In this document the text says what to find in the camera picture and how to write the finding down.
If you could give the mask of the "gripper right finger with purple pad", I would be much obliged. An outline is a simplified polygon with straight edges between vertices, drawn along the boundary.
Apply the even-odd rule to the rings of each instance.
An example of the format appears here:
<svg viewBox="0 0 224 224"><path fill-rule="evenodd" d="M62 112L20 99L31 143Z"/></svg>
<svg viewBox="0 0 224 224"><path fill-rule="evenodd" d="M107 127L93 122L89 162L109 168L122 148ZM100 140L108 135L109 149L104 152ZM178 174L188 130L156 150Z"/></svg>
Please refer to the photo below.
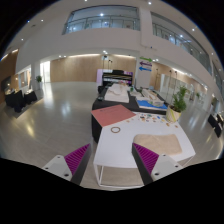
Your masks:
<svg viewBox="0 0 224 224"><path fill-rule="evenodd" d="M136 143L132 144L132 155L145 185L182 169L170 156L159 155Z"/></svg>

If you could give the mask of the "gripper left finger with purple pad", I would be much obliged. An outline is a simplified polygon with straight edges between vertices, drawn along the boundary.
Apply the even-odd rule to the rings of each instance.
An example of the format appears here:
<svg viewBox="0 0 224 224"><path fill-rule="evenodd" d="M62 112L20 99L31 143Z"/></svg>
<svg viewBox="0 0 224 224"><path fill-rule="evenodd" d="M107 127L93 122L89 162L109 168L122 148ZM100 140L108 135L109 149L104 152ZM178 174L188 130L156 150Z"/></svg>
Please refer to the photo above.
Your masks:
<svg viewBox="0 0 224 224"><path fill-rule="evenodd" d="M86 144L66 156L56 155L42 169L79 185L83 179L91 153L91 145Z"/></svg>

